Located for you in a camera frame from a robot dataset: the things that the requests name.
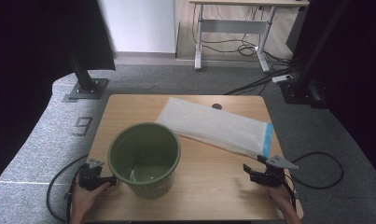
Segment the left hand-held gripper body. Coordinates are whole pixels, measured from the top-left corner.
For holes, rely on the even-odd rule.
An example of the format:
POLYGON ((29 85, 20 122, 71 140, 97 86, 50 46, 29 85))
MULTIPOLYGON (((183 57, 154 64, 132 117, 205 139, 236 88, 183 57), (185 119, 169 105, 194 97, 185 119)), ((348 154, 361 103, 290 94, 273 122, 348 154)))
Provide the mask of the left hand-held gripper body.
POLYGON ((79 186, 86 190, 95 190, 104 183, 109 182, 108 177, 101 177, 103 163, 95 159, 89 159, 79 170, 79 186))

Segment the black curtain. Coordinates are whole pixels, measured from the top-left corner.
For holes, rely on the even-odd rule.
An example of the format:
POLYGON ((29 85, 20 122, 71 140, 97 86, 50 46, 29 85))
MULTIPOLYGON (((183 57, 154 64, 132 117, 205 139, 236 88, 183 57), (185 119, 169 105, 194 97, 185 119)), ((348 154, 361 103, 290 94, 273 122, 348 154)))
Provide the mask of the black curtain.
MULTIPOLYGON (((339 0, 309 0, 293 59, 299 73, 339 0)), ((376 170, 376 0, 351 0, 314 63, 311 87, 376 170)))
POLYGON ((53 82, 113 70, 98 0, 0 0, 0 175, 47 108, 53 82))

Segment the white power strip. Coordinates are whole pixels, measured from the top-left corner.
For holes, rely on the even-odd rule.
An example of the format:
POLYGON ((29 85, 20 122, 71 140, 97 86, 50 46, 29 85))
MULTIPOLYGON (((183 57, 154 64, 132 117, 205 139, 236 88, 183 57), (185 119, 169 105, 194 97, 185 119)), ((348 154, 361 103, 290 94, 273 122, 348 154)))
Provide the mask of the white power strip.
POLYGON ((291 75, 281 75, 281 76, 273 77, 272 82, 278 83, 278 82, 283 82, 283 81, 290 81, 293 79, 294 78, 291 75))

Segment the person's right hand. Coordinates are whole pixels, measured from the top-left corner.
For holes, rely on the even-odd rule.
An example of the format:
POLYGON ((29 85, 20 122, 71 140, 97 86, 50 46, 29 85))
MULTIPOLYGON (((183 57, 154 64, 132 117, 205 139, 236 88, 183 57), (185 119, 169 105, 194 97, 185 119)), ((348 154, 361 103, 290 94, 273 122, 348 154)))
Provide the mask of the person's right hand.
POLYGON ((267 187, 266 190, 274 201, 276 207, 282 212, 295 212, 289 192, 285 186, 267 187))

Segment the green plastic bin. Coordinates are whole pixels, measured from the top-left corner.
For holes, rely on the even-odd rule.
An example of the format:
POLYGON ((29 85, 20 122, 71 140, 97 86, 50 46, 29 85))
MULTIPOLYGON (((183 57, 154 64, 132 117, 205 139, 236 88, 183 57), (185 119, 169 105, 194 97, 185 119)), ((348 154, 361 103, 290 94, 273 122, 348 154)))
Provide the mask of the green plastic bin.
POLYGON ((112 174, 135 195, 157 199, 174 183, 174 170, 181 157, 177 136, 154 122, 134 124, 121 131, 108 149, 112 174))

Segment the black metal stand dark base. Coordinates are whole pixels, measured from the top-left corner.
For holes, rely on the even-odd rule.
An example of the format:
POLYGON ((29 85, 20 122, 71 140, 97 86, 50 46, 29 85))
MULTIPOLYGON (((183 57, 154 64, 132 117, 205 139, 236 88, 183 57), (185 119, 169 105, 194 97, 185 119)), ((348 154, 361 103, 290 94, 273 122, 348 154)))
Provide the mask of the black metal stand dark base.
POLYGON ((321 105, 323 103, 317 89, 311 87, 311 82, 313 80, 312 69, 315 61, 319 57, 319 54, 323 51, 325 44, 340 20, 342 13, 348 7, 350 1, 351 0, 339 0, 339 3, 334 7, 327 25, 314 45, 308 60, 302 66, 302 70, 297 81, 294 83, 288 82, 280 84, 280 89, 287 104, 321 105))

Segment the white desk with metal frame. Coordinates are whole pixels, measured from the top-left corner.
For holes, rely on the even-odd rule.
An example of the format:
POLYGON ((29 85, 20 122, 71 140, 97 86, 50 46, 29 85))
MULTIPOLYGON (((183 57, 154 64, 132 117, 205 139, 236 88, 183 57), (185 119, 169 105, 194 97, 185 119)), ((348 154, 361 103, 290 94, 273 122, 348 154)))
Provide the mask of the white desk with metal frame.
POLYGON ((264 47, 272 27, 275 11, 278 7, 307 7, 308 0, 188 0, 199 7, 197 43, 195 48, 194 68, 202 69, 202 33, 253 34, 261 35, 258 46, 255 47, 258 61, 264 73, 270 68, 266 62, 264 47), (207 20, 203 17, 205 6, 254 6, 269 7, 270 15, 265 21, 227 21, 207 20))

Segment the white trash bag blue band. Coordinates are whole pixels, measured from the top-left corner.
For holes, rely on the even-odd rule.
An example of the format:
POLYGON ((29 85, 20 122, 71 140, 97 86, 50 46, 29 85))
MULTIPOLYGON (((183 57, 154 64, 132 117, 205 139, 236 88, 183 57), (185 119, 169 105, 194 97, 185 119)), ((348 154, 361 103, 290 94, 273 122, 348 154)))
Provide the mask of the white trash bag blue band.
POLYGON ((268 122, 171 97, 157 123, 185 137, 254 159, 271 155, 273 126, 268 122))

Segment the black metal stand square base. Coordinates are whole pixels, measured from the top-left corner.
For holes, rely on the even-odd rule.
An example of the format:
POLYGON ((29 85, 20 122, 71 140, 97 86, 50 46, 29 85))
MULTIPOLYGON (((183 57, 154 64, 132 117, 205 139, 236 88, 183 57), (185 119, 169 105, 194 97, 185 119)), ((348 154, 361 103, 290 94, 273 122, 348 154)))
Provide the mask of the black metal stand square base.
POLYGON ((103 95, 105 87, 107 86, 108 79, 92 78, 89 75, 88 70, 81 65, 74 53, 70 55, 69 61, 77 77, 77 83, 69 93, 68 99, 100 99, 103 95))

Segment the person's left hand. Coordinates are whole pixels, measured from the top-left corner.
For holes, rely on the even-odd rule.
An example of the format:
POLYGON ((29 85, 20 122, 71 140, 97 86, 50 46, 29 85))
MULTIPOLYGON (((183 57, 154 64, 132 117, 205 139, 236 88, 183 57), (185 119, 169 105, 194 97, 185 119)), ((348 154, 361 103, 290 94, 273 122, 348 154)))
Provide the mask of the person's left hand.
POLYGON ((70 216, 84 217, 86 219, 87 213, 91 210, 98 196, 109 187, 109 183, 104 183, 95 190, 86 190, 76 184, 72 197, 70 216))

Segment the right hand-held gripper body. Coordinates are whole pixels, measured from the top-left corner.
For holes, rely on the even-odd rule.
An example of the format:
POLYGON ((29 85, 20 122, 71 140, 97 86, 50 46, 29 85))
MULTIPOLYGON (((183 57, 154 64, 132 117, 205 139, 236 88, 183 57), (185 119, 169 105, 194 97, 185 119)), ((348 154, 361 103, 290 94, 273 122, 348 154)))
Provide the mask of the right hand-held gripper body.
POLYGON ((285 182, 285 169, 298 169, 298 165, 277 155, 267 158, 264 173, 253 171, 250 180, 268 187, 278 187, 285 182))

